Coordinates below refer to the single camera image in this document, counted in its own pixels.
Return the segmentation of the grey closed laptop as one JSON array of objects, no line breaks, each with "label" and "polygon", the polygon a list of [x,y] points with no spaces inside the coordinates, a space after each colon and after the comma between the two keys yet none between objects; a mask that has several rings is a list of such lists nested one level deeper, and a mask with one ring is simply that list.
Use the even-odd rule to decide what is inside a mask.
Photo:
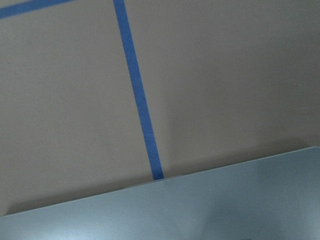
[{"label": "grey closed laptop", "polygon": [[3,240],[317,240],[309,147],[3,216]]}]

